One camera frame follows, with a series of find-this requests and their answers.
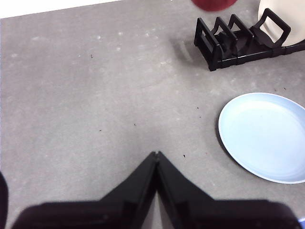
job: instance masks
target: light blue plate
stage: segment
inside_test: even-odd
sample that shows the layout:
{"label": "light blue plate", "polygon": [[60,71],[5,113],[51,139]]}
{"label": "light blue plate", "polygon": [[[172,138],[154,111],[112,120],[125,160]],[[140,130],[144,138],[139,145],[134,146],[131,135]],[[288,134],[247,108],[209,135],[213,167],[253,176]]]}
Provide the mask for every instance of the light blue plate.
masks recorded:
{"label": "light blue plate", "polygon": [[276,94],[243,94],[223,108],[218,127],[245,169],[273,182],[305,182],[305,109],[299,104]]}
{"label": "light blue plate", "polygon": [[303,229],[305,229],[305,218],[304,218],[304,219],[300,219],[299,222],[300,222],[300,224],[301,224],[301,227],[302,227]]}

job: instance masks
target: white wall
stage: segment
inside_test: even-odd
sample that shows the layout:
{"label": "white wall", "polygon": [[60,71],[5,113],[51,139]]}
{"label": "white wall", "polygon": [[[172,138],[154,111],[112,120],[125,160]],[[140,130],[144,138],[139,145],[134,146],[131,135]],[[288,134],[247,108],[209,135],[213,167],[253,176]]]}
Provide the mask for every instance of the white wall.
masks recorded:
{"label": "white wall", "polygon": [[0,0],[0,18],[93,5],[116,0]]}

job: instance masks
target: red cup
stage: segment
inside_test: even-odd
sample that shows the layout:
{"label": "red cup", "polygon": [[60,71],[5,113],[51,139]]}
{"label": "red cup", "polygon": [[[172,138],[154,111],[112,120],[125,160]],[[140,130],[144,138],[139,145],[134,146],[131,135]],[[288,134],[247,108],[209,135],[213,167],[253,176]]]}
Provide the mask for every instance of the red cup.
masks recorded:
{"label": "red cup", "polygon": [[205,11],[219,11],[233,5],[237,0],[192,0],[199,8]]}

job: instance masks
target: black dish rack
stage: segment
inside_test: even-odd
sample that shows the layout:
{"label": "black dish rack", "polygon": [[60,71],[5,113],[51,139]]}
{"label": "black dish rack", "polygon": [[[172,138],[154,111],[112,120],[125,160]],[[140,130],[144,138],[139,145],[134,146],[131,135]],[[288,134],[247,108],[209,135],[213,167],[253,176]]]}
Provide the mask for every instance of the black dish rack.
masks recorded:
{"label": "black dish rack", "polygon": [[[283,30],[276,42],[260,29],[267,17]],[[232,31],[234,24],[240,30]],[[215,35],[219,27],[223,31]],[[251,28],[247,28],[235,14],[232,14],[228,25],[217,17],[212,30],[208,29],[202,18],[198,18],[194,44],[206,59],[210,71],[215,71],[217,68],[305,50],[305,40],[282,47],[290,30],[290,26],[269,8],[264,10],[261,19]]]}

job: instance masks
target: plate rim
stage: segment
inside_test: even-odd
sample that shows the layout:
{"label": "plate rim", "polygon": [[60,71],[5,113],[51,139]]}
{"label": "plate rim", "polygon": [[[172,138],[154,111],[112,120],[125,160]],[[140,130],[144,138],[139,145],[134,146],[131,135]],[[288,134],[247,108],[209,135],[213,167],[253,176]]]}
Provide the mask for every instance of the plate rim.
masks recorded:
{"label": "plate rim", "polygon": [[278,95],[278,94],[273,94],[273,93],[265,93],[265,92],[252,92],[252,93],[245,93],[245,94],[242,94],[242,95],[239,95],[235,98],[233,98],[232,100],[230,100],[224,107],[223,109],[221,110],[220,112],[220,115],[219,115],[219,118],[218,118],[218,133],[220,135],[220,138],[221,138],[221,141],[226,149],[226,151],[230,154],[230,156],[240,165],[242,166],[244,169],[248,170],[250,173],[260,177],[260,178],[263,178],[265,180],[269,180],[269,181],[273,181],[273,182],[276,182],[276,183],[280,183],[280,184],[300,184],[300,183],[304,183],[305,182],[305,179],[303,180],[300,180],[300,181],[281,181],[281,180],[275,180],[275,179],[271,179],[271,178],[268,178],[268,177],[265,177],[263,175],[260,175],[259,173],[256,173],[254,172],[252,169],[250,169],[248,166],[244,165],[238,158],[236,158],[233,154],[230,153],[229,149],[228,149],[228,145],[227,143],[225,142],[224,140],[224,136],[222,134],[222,131],[221,131],[221,120],[223,119],[223,115],[224,115],[224,110],[228,107],[229,104],[231,104],[232,102],[234,102],[235,100],[238,100],[240,99],[241,97],[245,97],[245,96],[250,96],[250,95],[253,95],[253,94],[266,94],[266,95],[271,95],[271,96],[275,96],[275,97],[279,97],[281,99],[285,99],[285,100],[288,100],[289,102],[292,102],[293,104],[299,106],[300,108],[302,108],[304,111],[305,111],[305,108],[302,107],[300,104],[296,103],[295,101],[292,101],[291,99],[288,99],[286,97],[283,97],[281,95]]}

